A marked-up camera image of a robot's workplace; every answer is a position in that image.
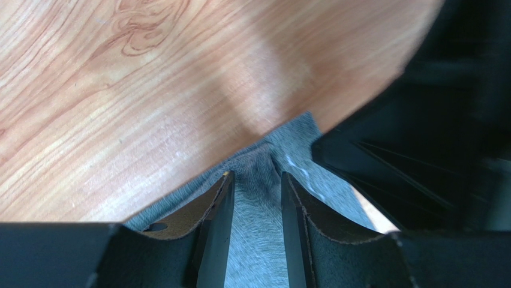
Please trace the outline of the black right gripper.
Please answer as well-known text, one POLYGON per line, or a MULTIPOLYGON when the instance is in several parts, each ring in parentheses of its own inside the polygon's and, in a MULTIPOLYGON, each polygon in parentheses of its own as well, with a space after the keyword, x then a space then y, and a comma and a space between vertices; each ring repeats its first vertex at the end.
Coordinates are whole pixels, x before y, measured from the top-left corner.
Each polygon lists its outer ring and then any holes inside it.
POLYGON ((510 2, 446 1, 403 74, 311 150, 402 230, 510 230, 510 2))

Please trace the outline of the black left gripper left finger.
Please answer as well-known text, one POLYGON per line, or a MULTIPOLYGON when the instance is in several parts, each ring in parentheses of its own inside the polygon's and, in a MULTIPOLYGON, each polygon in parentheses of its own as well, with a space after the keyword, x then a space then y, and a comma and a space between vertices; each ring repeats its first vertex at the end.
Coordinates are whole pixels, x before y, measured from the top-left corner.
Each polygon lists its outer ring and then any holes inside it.
POLYGON ((2 223, 2 287, 223 287, 235 174, 135 231, 119 223, 2 223))

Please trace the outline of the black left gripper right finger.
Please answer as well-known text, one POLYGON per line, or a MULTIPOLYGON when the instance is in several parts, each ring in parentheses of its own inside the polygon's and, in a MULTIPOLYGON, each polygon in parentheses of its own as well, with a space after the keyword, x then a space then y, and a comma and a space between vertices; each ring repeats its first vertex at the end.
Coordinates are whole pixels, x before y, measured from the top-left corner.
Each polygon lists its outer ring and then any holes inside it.
POLYGON ((508 232, 392 232, 361 226, 281 177, 291 287, 509 287, 508 232))

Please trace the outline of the grey cloth napkin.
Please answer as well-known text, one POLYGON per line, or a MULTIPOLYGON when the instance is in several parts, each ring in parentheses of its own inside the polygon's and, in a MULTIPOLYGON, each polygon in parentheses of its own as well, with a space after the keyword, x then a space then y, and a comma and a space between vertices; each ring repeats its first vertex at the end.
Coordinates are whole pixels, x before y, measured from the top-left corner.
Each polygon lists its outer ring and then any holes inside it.
POLYGON ((227 261, 226 287, 288 287, 281 217, 281 174, 300 184, 336 212, 372 229, 352 187, 315 164, 311 145, 321 133, 306 112, 260 141, 144 209, 127 221, 133 230, 175 212, 209 189, 226 171, 235 173, 235 204, 227 261))

